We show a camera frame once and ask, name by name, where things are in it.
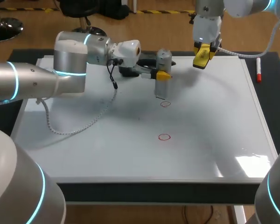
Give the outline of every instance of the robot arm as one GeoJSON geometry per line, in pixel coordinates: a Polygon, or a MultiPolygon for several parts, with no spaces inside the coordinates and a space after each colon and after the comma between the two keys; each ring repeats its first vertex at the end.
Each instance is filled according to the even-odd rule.
{"type": "MultiPolygon", "coordinates": [[[[195,59],[193,66],[204,69],[215,55],[216,51],[236,55],[236,53],[220,48],[220,29],[224,11],[233,17],[243,17],[254,13],[268,11],[274,13],[280,19],[280,0],[199,0],[196,4],[196,13],[191,15],[193,22],[193,39],[195,59]]],[[[256,56],[261,57],[269,51],[273,38],[280,22],[276,24],[272,32],[272,38],[264,53],[256,56]]]]}
{"type": "Polygon", "coordinates": [[[85,90],[87,63],[131,68],[145,78],[168,80],[171,76],[137,64],[138,40],[113,43],[110,38],[61,32],[54,47],[54,69],[48,71],[27,63],[0,63],[0,104],[27,98],[77,96],[85,90]]]}

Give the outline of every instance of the blue light ring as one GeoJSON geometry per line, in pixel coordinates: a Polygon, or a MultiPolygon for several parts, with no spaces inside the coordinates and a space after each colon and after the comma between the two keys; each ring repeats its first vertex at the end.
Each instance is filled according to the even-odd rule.
{"type": "Polygon", "coordinates": [[[277,205],[275,204],[275,202],[274,202],[274,200],[273,200],[273,197],[272,197],[272,195],[271,195],[270,185],[269,185],[269,177],[270,177],[270,173],[269,173],[268,176],[267,176],[267,192],[268,192],[268,194],[269,194],[269,197],[270,197],[270,199],[271,199],[271,202],[272,202],[274,208],[276,209],[276,211],[277,211],[278,214],[280,215],[280,210],[278,209],[278,207],[277,207],[277,205]]]}
{"type": "Polygon", "coordinates": [[[71,72],[63,72],[63,71],[55,71],[58,75],[63,76],[86,76],[86,73],[71,73],[71,72]]]}
{"type": "Polygon", "coordinates": [[[17,69],[15,68],[14,64],[12,64],[11,62],[7,62],[8,64],[10,64],[10,66],[13,68],[14,70],[14,76],[15,76],[15,89],[14,89],[14,95],[13,97],[11,97],[10,100],[13,100],[17,94],[18,94],[18,91],[19,91],[19,75],[18,75],[18,71],[17,69]]]}
{"type": "Polygon", "coordinates": [[[45,189],[46,189],[46,180],[45,180],[45,175],[42,171],[42,168],[37,164],[39,170],[41,171],[41,174],[42,174],[42,194],[41,194],[41,198],[39,199],[39,202],[37,204],[37,207],[35,209],[35,211],[33,212],[32,216],[30,217],[30,219],[26,222],[26,224],[31,224],[31,222],[33,221],[33,219],[35,218],[35,216],[37,215],[41,205],[42,205],[42,202],[43,202],[43,198],[45,196],[45,189]]]}
{"type": "Polygon", "coordinates": [[[267,9],[270,9],[271,6],[275,5],[276,0],[270,0],[269,3],[267,4],[267,7],[263,10],[266,11],[267,9]]]}
{"type": "Polygon", "coordinates": [[[87,43],[87,40],[88,40],[88,38],[89,38],[90,36],[91,36],[91,34],[88,34],[88,35],[85,37],[84,44],[87,43]]]}

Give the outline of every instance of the red marker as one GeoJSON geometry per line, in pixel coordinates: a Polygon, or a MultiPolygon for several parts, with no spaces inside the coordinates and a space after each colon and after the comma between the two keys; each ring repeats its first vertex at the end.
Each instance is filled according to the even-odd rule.
{"type": "Polygon", "coordinates": [[[260,63],[260,58],[259,57],[256,59],[256,69],[257,69],[256,81],[258,83],[261,83],[261,63],[260,63]]]}

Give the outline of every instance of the red circle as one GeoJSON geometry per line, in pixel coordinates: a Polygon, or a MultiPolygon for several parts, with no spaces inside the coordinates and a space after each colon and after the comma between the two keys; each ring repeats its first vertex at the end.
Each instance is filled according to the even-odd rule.
{"type": "Polygon", "coordinates": [[[161,102],[161,106],[162,107],[168,107],[168,106],[170,106],[171,105],[171,103],[170,102],[168,102],[168,101],[164,101],[164,102],[161,102]]]}
{"type": "Polygon", "coordinates": [[[168,135],[168,134],[160,134],[159,135],[159,140],[161,140],[161,141],[167,141],[169,139],[171,139],[171,136],[168,135]]]}

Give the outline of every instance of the black tabletop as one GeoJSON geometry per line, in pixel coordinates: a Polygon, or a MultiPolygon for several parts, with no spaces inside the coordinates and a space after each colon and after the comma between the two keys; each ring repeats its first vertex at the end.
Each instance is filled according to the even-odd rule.
{"type": "MultiPolygon", "coordinates": [[[[36,64],[53,50],[14,50],[11,62],[36,64]]],[[[193,52],[173,52],[174,56],[193,56],[193,52]]],[[[280,59],[270,52],[262,57],[262,83],[256,83],[256,59],[245,59],[263,114],[280,153],[280,59]]],[[[10,135],[22,101],[0,106],[0,130],[10,135]]],[[[258,184],[214,183],[62,183],[66,201],[132,203],[224,203],[253,204],[258,184]]]]}

